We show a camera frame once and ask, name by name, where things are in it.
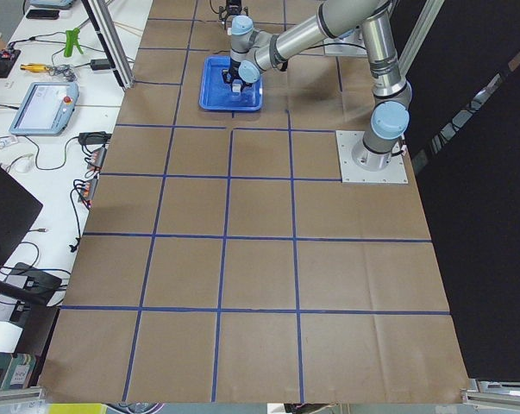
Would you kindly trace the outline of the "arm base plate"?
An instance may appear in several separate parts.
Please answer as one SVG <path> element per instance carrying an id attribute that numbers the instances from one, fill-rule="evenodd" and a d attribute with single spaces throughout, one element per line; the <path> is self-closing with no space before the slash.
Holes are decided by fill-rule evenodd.
<path id="1" fill-rule="evenodd" d="M 336 130 L 336 146 L 343 184 L 407 185 L 404 155 L 399 142 L 390 153 L 375 154 L 363 142 L 363 131 Z"/>
<path id="2" fill-rule="evenodd" d="M 356 31 L 344 38 L 325 39 L 324 53 L 328 56 L 366 58 L 367 51 L 361 32 Z"/>

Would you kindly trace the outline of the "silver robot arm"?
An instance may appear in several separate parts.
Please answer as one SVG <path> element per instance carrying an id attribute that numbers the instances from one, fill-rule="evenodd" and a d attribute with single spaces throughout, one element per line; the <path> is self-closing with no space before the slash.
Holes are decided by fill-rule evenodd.
<path id="1" fill-rule="evenodd" d="M 388 1 L 324 1 L 312 17 L 281 34 L 255 28 L 248 16 L 231 22 L 229 67 L 222 80 L 250 87 L 290 58 L 319 47 L 356 47 L 365 52 L 375 105 L 369 127 L 352 149 L 354 163 L 371 172 L 389 166 L 410 122 L 412 88 L 398 61 Z"/>

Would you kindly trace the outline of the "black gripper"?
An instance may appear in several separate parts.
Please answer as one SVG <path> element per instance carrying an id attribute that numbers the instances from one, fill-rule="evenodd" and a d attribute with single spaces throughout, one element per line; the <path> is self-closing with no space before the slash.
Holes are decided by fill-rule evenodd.
<path id="1" fill-rule="evenodd" d="M 243 6 L 241 0 L 226 0 L 224 6 L 218 7 L 218 20 L 224 27 L 227 26 L 230 17 L 242 14 L 247 15 L 247 6 Z"/>
<path id="2" fill-rule="evenodd" d="M 230 71 L 229 69 L 222 70 L 222 80 L 226 85 L 232 85 L 234 82 L 239 81 L 241 83 L 240 92 L 243 93 L 247 89 L 252 87 L 252 84 L 260 79 L 260 72 L 255 68 L 238 69 L 236 71 Z"/>

